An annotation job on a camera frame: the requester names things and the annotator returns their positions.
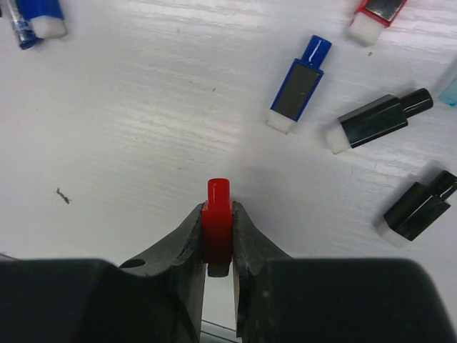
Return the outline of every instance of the light blue object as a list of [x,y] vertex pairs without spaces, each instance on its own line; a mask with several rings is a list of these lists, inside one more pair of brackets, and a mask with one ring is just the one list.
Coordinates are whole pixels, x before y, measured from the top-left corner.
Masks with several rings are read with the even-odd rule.
[[22,50],[27,50],[34,45],[37,45],[41,39],[35,35],[30,23],[22,16],[16,0],[6,0],[5,5],[6,13],[11,21],[11,26],[13,27],[13,32],[17,38],[19,47]]
[[438,99],[446,105],[457,106],[457,78],[438,95]]
[[31,22],[37,37],[59,38],[66,35],[64,14],[59,0],[17,0],[24,18]]

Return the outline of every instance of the black cap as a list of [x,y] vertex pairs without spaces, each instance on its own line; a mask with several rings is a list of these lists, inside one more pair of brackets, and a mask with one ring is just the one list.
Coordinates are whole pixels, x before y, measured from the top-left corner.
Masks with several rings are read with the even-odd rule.
[[427,89],[421,88],[400,98],[400,105],[406,118],[409,118],[431,109],[433,99]]
[[457,177],[449,171],[443,170],[427,187],[432,195],[447,200],[455,191],[457,191]]
[[447,198],[457,190],[457,177],[442,171],[428,186],[416,182],[385,214],[387,225],[412,241],[449,207]]

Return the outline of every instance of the white rubber tip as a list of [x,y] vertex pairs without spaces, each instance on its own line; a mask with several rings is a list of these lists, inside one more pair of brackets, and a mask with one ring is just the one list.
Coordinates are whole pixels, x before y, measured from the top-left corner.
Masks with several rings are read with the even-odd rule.
[[358,12],[349,26],[348,34],[362,45],[373,45],[386,27],[380,22]]
[[31,25],[34,28],[35,35],[38,38],[60,38],[66,35],[64,21],[52,16],[38,16],[33,18]]
[[385,220],[383,220],[382,223],[376,227],[376,231],[382,239],[392,244],[395,248],[403,248],[410,242],[405,237],[397,234],[394,230],[388,227]]
[[282,114],[279,114],[273,110],[270,110],[268,113],[268,119],[266,120],[266,124],[268,126],[271,126],[283,134],[288,134],[295,123],[296,121],[287,118],[286,116],[283,116]]
[[331,152],[335,155],[351,148],[348,137],[339,121],[335,121],[326,127],[325,136]]

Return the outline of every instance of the white wooden surface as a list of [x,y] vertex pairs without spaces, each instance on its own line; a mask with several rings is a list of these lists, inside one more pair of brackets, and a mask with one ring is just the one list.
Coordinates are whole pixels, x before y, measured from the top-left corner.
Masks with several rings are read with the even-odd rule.
[[[457,196],[403,250],[371,226],[427,166],[457,172],[457,113],[428,111],[338,156],[321,138],[367,101],[433,86],[456,57],[455,0],[410,0],[371,48],[344,36],[358,0],[61,3],[70,36],[35,51],[19,51],[0,21],[0,252],[119,264],[174,229],[208,179],[227,177],[288,253],[413,259],[457,323]],[[284,136],[265,115],[312,34],[334,46]],[[233,327],[231,279],[207,285],[205,319]]]

